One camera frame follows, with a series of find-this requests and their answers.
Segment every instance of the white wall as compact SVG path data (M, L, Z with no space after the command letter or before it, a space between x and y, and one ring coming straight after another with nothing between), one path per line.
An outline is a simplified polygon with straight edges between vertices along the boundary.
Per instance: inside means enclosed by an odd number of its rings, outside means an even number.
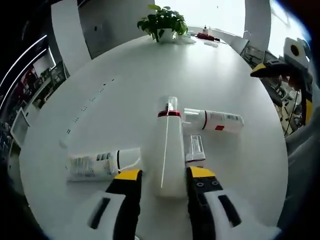
M59 52L70 75L91 61L81 28L77 0L51 5L52 27Z
M42 26L42 35L47 35L47 40L54 58L54 61L58 64L62 61L62 57L56 42L56 37L54 33L54 29L52 27L52 18L51 18L51 12L46 18L43 20L43 26Z
M137 22L151 12L148 4L154 3L154 0L90 0L80 7L80 22L92 58L144 36L146 33L137 28Z
M155 0L155 4L178 11L188 26L206 25L241 37L245 30L245 0Z
M37 74L38 77L40 77L41 73L43 73L45 70L47 70L48 68L53 67L54 64L51 60L49 51L46 51L46 54L39 58L34 64L34 70Z
M154 0L90 0L79 8L81 26L91 56L94 58L122 43L145 35L137 29L136 24L139 18L149 13L147 5L154 3ZM271 29L269 0L245 0L244 29L251 32L251 36L247 34L246 38L252 46L262 51L268 49ZM237 39L237 36L223 31L213 30L212 33L228 44Z
M244 29L250 45L261 51L268 49L271 30L271 10L269 0L245 0Z

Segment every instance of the white spray bottle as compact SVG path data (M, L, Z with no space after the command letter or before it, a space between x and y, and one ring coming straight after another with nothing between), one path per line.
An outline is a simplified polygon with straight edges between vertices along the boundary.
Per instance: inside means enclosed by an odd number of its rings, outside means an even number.
M162 97L159 101L153 165L153 190L159 197L186 198L185 151L178 99Z

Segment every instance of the white pillar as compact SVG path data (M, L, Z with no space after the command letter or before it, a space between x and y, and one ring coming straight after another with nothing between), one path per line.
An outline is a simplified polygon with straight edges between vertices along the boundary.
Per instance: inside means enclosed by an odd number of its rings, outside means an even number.
M246 38L260 51L268 50L271 32L270 0L245 0Z
M51 5L52 27L62 60L70 75L91 61L82 31L77 0Z

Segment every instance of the white table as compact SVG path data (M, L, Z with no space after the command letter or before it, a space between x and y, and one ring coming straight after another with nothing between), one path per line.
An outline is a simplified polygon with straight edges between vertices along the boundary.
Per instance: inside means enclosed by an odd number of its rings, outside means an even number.
M214 48L199 39L192 45L160 45L141 37L86 64L43 106L19 156L24 192L42 229L56 236L76 206L109 185L67 183L67 153L147 146L157 122L157 101L163 95L177 97L181 109L243 117L244 128L238 136L201 132L206 167L225 189L248 200L262 223L275 226L287 190L286 144L277 111L250 72L230 46ZM94 114L79 123L81 132L72 136L69 149L60 148L59 139L71 120L106 81L106 92ZM187 200L155 199L145 175L137 234L144 240L191 239Z

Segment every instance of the white bottle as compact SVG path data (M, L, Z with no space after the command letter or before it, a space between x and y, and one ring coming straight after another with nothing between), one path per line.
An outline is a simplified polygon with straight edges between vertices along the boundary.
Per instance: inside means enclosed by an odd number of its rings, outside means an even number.
M244 126L244 120L232 113L185 108L183 126L238 134Z
M121 171L142 169L140 148L123 149L85 156L70 156L68 181L112 180Z
M158 113L152 183L155 195L169 198L186 198L185 151L180 112L176 97L160 99Z

